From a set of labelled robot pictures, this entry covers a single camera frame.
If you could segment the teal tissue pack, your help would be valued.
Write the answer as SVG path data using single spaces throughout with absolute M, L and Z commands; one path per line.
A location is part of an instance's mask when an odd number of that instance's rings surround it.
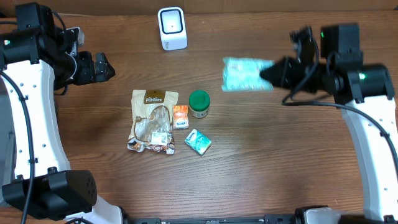
M 273 66 L 272 60 L 258 58 L 225 57 L 223 84 L 228 91 L 272 91 L 272 84 L 260 77 L 260 72 Z

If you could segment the brown clear snack bag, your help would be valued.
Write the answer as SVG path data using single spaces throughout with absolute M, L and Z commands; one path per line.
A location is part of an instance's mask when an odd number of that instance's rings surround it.
M 173 108 L 178 93 L 163 90 L 134 90 L 131 98 L 132 128 L 127 149 L 173 155 Z

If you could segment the green lid jar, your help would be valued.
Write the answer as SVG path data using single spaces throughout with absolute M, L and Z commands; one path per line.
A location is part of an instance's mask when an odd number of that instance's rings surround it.
M 207 116 L 210 107 L 210 96 L 204 90 L 195 90 L 188 99 L 190 114 L 196 118 Z

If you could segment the orange white small box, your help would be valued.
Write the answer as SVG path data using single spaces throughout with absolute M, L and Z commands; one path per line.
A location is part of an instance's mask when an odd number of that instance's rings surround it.
M 189 118 L 188 118 L 188 106 L 187 105 L 175 105 L 173 108 L 174 116 L 174 129 L 188 129 Z

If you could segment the small teal gum pack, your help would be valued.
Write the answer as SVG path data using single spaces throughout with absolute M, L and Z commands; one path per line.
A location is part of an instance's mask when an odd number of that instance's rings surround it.
M 210 148 L 212 141 L 197 129 L 192 129 L 185 138 L 185 144 L 202 156 Z

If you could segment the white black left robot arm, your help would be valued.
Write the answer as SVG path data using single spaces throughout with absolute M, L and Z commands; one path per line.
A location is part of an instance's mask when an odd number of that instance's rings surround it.
M 67 223 L 127 223 L 121 207 L 97 193 L 88 170 L 72 170 L 58 130 L 54 93 L 69 85 L 106 82 L 115 74 L 104 53 L 79 51 L 79 27 L 36 2 L 16 7 L 16 30 L 1 35 L 1 78 L 15 131 L 14 180 L 1 188 L 22 218 Z

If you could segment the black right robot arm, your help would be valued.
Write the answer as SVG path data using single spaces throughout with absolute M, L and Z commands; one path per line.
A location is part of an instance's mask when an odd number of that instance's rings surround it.
M 397 121 L 395 91 L 388 69 L 365 64 L 359 25 L 324 26 L 321 38 L 311 27 L 291 32 L 296 57 L 285 57 L 260 76 L 285 88 L 284 106 L 339 109 L 356 152 L 364 194 L 363 213 L 326 205 L 297 208 L 292 223 L 396 223 Z

